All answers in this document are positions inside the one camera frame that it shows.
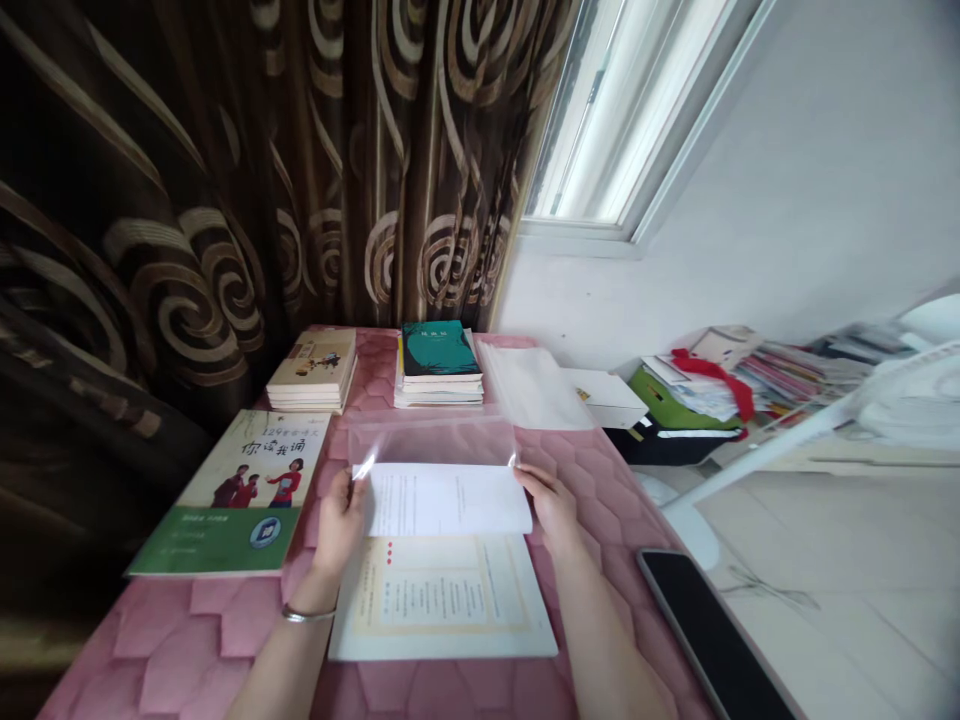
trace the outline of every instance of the pink tablecloth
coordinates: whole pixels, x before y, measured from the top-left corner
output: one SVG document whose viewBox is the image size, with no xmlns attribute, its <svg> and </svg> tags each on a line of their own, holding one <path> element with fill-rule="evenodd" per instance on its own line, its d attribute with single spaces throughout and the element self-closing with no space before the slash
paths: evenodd
<svg viewBox="0 0 960 720">
<path fill-rule="evenodd" d="M 360 330 L 349 406 L 331 425 L 316 496 L 346 464 L 346 423 L 393 405 L 397 333 Z M 485 336 L 509 347 L 529 338 Z M 617 612 L 684 720 L 710 718 L 684 657 L 633 559 L 641 547 L 680 547 L 600 431 L 517 430 L 522 459 L 553 471 L 577 496 L 577 515 L 610 583 Z M 236 695 L 283 601 L 310 564 L 319 503 L 308 501 L 282 578 L 138 579 L 117 601 L 63 677 L 42 720 L 220 718 Z M 528 537 L 560 654 L 537 660 L 327 663 L 314 717 L 574 718 L 570 662 L 550 557 Z"/>
</svg>

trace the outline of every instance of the hand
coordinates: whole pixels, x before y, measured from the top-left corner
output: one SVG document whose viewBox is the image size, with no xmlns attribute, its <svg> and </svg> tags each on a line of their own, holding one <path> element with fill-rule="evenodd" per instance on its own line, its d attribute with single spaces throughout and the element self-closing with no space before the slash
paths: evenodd
<svg viewBox="0 0 960 720">
<path fill-rule="evenodd" d="M 368 484 L 368 480 L 357 480 L 351 494 L 350 471 L 344 468 L 334 476 L 330 491 L 320 502 L 320 529 L 313 567 L 337 581 L 363 535 L 363 506 Z"/>
<path fill-rule="evenodd" d="M 521 464 L 513 469 L 513 474 L 533 498 L 533 506 L 543 526 L 544 544 L 553 559 L 583 551 L 573 494 L 542 468 Z"/>
</svg>

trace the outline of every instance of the black phone screen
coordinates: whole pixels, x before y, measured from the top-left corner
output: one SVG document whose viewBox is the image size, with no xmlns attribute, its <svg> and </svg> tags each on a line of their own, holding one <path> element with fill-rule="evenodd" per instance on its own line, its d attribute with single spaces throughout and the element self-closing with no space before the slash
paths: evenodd
<svg viewBox="0 0 960 720">
<path fill-rule="evenodd" d="M 695 658 L 691 664 L 700 665 L 714 704 L 730 720 L 796 720 L 694 561 L 656 550 L 643 550 L 639 558 L 680 645 Z"/>
</svg>

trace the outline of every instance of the red ribbon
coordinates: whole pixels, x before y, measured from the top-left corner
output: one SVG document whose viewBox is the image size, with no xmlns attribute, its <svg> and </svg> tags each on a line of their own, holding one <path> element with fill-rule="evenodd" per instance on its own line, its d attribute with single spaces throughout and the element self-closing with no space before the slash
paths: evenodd
<svg viewBox="0 0 960 720">
<path fill-rule="evenodd" d="M 716 363 L 700 358 L 690 357 L 690 351 L 686 348 L 680 348 L 673 351 L 673 364 L 684 372 L 692 372 L 697 375 L 706 375 L 707 377 L 723 380 L 730 392 L 733 393 L 733 399 L 737 402 L 737 410 L 740 419 L 743 422 L 750 422 L 756 415 L 753 407 L 753 390 L 745 382 L 741 382 L 733 377 Z"/>
</svg>

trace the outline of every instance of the silver bracelet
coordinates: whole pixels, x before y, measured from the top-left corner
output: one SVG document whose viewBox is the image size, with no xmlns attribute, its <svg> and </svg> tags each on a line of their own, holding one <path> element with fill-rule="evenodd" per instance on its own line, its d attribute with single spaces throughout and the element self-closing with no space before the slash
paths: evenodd
<svg viewBox="0 0 960 720">
<path fill-rule="evenodd" d="M 290 622 L 316 622 L 318 620 L 329 620 L 337 614 L 337 609 L 334 608 L 330 612 L 321 613 L 320 615 L 301 615 L 289 605 L 284 603 L 283 611 L 280 614 Z"/>
</svg>

